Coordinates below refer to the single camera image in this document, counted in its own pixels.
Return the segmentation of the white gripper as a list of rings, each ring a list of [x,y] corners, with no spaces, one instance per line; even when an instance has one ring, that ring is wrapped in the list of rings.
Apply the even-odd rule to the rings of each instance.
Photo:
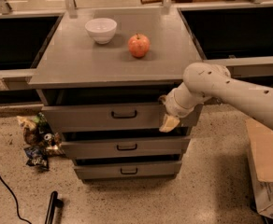
[[[158,101],[165,105],[167,114],[164,115],[163,123],[159,128],[162,133],[169,133],[173,131],[179,124],[180,119],[187,117],[194,109],[185,108],[180,105],[176,99],[177,88],[173,89],[168,95],[161,95]]]

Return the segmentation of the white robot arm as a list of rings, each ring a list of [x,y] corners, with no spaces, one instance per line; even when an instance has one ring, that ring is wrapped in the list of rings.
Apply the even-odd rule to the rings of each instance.
[[[273,133],[273,88],[231,78],[224,66],[192,63],[183,81],[164,97],[165,116],[160,131],[175,129],[194,108],[218,98],[267,127]]]

